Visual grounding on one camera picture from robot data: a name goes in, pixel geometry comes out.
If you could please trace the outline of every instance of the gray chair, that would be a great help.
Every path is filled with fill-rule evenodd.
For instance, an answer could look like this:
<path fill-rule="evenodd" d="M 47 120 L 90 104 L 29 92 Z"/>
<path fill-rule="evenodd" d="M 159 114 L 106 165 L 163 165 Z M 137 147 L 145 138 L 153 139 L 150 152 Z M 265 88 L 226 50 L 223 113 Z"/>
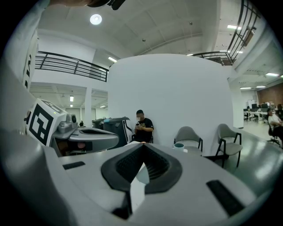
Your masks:
<path fill-rule="evenodd" d="M 198 147 L 193 146 L 196 142 L 199 143 Z M 184 126 L 179 129 L 174 138 L 174 144 L 175 143 L 182 143 L 185 146 L 185 149 L 187 149 L 188 153 L 197 155 L 202 155 L 203 153 L 203 140 L 189 126 Z"/>
<path fill-rule="evenodd" d="M 235 143 L 237 140 L 237 137 L 240 137 L 240 144 Z M 234 138 L 234 142 L 228 143 L 227 140 L 224 138 Z M 240 161 L 240 155 L 241 155 L 241 150 L 242 150 L 242 134 L 238 132 L 234 132 L 232 129 L 228 127 L 226 124 L 220 124 L 218 126 L 218 149 L 216 152 L 216 156 L 218 155 L 219 151 L 223 152 L 223 157 L 222 157 L 222 168 L 224 167 L 224 161 L 226 155 L 234 155 L 239 153 L 238 156 L 238 162 L 237 162 L 237 167 L 239 166 L 239 161 Z"/>

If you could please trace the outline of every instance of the floor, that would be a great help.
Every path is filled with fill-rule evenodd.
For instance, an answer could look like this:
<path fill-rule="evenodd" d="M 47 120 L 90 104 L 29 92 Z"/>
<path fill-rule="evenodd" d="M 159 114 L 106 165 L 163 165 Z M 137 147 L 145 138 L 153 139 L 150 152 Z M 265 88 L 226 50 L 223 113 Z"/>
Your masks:
<path fill-rule="evenodd" d="M 239 167 L 236 167 L 236 154 L 225 160 L 224 168 L 259 196 L 273 187 L 283 169 L 283 150 L 278 145 L 267 142 L 271 138 L 267 124 L 244 122 L 244 128 L 235 128 L 235 131 L 242 134 L 243 149 Z M 215 163 L 221 166 L 222 160 L 216 160 Z"/>

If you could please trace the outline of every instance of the white column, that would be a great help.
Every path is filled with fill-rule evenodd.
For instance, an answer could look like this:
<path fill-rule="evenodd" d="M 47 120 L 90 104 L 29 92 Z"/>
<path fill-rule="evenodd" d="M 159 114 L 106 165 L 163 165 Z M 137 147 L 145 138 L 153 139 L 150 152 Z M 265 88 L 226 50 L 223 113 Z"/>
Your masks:
<path fill-rule="evenodd" d="M 80 121 L 83 120 L 83 111 L 82 111 L 82 108 L 80 108 Z"/>
<path fill-rule="evenodd" d="M 87 127 L 92 127 L 92 88 L 87 87 L 84 101 L 84 124 Z"/>
<path fill-rule="evenodd" d="M 244 127 L 244 113 L 240 84 L 236 80 L 229 83 L 233 105 L 233 125 L 236 128 Z"/>

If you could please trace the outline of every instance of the office desk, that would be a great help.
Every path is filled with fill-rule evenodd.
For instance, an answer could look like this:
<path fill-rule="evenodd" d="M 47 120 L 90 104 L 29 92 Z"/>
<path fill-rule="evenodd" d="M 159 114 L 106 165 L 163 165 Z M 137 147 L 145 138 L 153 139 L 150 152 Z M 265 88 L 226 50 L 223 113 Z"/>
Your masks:
<path fill-rule="evenodd" d="M 245 114 L 248 114 L 248 118 L 249 118 L 249 121 L 250 121 L 251 115 L 256 114 L 256 112 L 244 111 L 244 115 L 245 115 Z"/>
<path fill-rule="evenodd" d="M 259 111 L 257 111 L 256 114 L 258 116 L 258 124 L 260 124 L 260 122 L 263 122 L 263 120 L 264 120 L 263 117 L 261 117 L 261 120 L 260 120 L 260 115 L 267 115 L 267 112 L 259 112 Z"/>

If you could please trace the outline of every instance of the balcony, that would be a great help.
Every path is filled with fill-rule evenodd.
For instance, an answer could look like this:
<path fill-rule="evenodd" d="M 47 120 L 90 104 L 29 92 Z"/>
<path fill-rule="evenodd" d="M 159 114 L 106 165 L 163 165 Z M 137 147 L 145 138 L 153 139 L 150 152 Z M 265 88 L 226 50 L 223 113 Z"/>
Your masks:
<path fill-rule="evenodd" d="M 57 53 L 39 51 L 35 57 L 35 69 L 80 75 L 99 81 L 107 82 L 106 68 Z"/>

